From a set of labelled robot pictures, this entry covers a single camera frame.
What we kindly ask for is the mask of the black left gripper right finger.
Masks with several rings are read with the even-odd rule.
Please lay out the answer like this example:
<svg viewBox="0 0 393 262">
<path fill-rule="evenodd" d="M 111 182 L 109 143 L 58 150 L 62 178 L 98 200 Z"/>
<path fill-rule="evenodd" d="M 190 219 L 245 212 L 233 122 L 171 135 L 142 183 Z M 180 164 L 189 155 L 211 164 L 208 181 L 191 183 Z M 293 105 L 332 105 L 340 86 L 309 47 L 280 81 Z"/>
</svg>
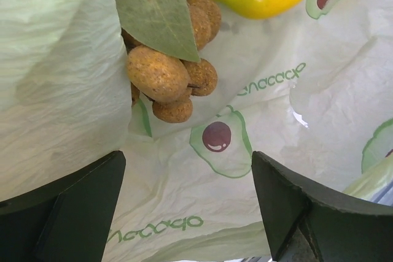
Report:
<svg viewBox="0 0 393 262">
<path fill-rule="evenodd" d="M 392 207 L 317 183 L 262 152 L 252 175 L 273 261 L 392 261 Z"/>
</svg>

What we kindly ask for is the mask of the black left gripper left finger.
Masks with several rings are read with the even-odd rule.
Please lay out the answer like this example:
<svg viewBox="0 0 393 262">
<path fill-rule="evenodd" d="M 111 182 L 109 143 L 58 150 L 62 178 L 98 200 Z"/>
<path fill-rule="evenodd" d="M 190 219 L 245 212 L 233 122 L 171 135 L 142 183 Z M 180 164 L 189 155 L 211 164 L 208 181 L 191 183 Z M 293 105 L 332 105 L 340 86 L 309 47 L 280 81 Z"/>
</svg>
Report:
<svg viewBox="0 0 393 262">
<path fill-rule="evenodd" d="M 1 201 L 1 261 L 101 261 L 125 166 L 114 151 Z"/>
</svg>

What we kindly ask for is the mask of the green knotted plastic bag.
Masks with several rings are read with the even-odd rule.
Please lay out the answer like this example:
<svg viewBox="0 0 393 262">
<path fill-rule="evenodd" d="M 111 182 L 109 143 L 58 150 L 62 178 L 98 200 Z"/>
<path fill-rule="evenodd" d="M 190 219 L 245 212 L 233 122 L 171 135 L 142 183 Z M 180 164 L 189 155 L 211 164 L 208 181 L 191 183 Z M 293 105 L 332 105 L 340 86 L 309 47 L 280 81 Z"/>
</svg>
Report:
<svg viewBox="0 0 393 262">
<path fill-rule="evenodd" d="M 1 199 L 126 158 L 103 261 L 267 256 L 251 153 L 363 198 L 392 180 L 392 0 L 224 9 L 215 91 L 167 124 L 131 102 L 115 0 L 1 0 Z"/>
</svg>

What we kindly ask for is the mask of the bunch of longan fruit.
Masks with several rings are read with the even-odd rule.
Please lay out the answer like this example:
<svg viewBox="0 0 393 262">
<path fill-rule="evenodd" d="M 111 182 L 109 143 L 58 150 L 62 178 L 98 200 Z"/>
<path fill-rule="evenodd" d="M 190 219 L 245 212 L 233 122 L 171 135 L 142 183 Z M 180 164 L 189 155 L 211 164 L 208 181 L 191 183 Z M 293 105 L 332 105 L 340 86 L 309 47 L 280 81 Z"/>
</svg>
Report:
<svg viewBox="0 0 393 262">
<path fill-rule="evenodd" d="M 192 112 L 191 96 L 201 88 L 199 56 L 219 31 L 220 9 L 212 0 L 115 0 L 126 46 L 133 100 L 152 102 L 161 121 L 183 123 Z"/>
</svg>

